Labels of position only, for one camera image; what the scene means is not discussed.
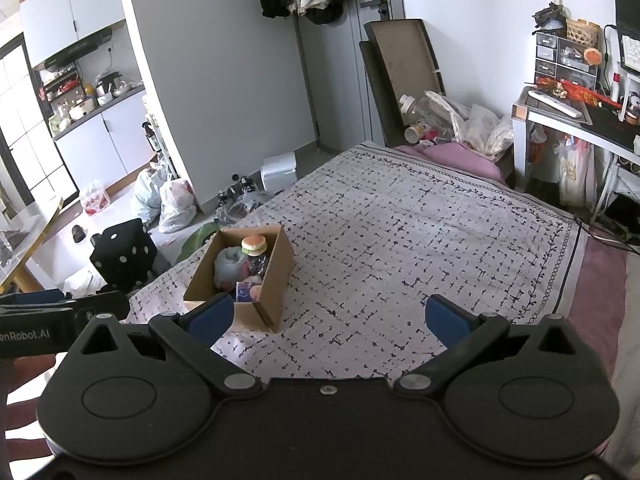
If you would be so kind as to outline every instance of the door handle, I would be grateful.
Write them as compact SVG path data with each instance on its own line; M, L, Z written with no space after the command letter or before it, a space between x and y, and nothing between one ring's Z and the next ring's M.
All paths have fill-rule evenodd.
M360 4L360 8L361 9L367 9L367 7L372 8L372 7L377 7L378 8L378 14L380 15L380 20L382 22L386 22L387 20L390 20L390 16L389 16L389 2L388 0L369 0L368 2L362 2Z

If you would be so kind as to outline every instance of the woven basket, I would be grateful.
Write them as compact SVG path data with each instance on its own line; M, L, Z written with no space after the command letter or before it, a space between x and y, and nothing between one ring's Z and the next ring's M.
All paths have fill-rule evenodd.
M600 25L586 20L566 20L566 38L591 48L598 47Z

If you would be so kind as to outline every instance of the black dotted stool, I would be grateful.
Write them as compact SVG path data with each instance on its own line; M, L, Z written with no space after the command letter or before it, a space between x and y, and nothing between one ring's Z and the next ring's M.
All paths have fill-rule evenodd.
M124 293L154 276L158 249L136 218L104 230L89 260L108 285Z

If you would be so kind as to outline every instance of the toy hamburger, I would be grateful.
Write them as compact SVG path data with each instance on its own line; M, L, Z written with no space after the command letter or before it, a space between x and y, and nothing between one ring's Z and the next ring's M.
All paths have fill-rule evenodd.
M262 235L252 235L242 240L242 252L248 256L261 256L267 248L267 239Z

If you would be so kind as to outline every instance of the cardboard box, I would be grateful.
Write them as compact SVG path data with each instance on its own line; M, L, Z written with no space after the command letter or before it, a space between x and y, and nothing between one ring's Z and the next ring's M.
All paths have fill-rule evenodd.
M225 228L218 231L184 293L184 304L189 310L193 310L219 292L213 283L216 256L225 247L239 246L244 238L251 235L262 235L267 239L271 256L260 298L255 303L235 304L231 330L276 332L282 314L282 295L293 266L293 248L281 225Z

